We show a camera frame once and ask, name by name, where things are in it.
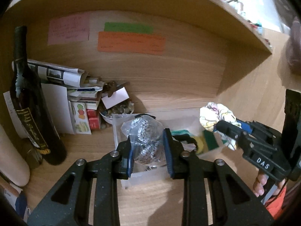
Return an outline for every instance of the metal bolt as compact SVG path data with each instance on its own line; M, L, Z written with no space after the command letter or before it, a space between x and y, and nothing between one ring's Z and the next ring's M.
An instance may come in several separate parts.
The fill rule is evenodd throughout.
M83 164L85 164L85 160L84 159L78 159L76 161L76 165L78 165L78 166L82 166Z
M188 151L183 151L183 152L181 153L181 156L182 156L182 157L189 157L189 155L190 155L190 152L188 152Z
M223 165L225 165L225 162L224 162L224 160L222 160L222 159L217 159L215 162L216 162L216 164L217 164L218 166L223 166Z
M113 151L110 152L110 155L112 157L117 157L119 155L119 152L117 150L113 150Z

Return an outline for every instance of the bottle label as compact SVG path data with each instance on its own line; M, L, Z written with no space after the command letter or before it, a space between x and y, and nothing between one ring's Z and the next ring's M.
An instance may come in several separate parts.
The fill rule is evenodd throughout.
M37 148L37 150L42 155L47 155L50 153L50 149L48 149L48 145L45 142L42 134L40 133L33 116L31 115L31 112L29 108L16 111L23 127L26 129L30 136L30 140L32 144Z

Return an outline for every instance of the card with fruit pictures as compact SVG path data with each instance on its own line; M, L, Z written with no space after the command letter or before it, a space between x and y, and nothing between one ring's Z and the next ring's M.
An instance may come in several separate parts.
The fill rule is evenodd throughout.
M76 133L91 134L85 103L71 102Z

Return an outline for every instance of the orange clothing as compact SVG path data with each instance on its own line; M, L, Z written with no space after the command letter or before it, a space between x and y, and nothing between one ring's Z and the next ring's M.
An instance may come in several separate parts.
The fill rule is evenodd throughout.
M281 213L281 207L283 204L284 196L286 192L286 187L282 190L282 192L278 195L277 199L273 201L273 198L268 200L265 204L266 209L269 213L276 219Z

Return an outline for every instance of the triangular cutout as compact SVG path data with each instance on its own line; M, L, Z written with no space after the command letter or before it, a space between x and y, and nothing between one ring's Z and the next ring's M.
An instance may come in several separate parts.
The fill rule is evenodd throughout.
M231 175L226 176L227 183L229 185L233 203L239 205L250 200L247 193L239 186Z
M70 174L69 177L64 181L64 183L53 194L53 196L51 196L51 200L63 205L68 204L74 178L74 175Z

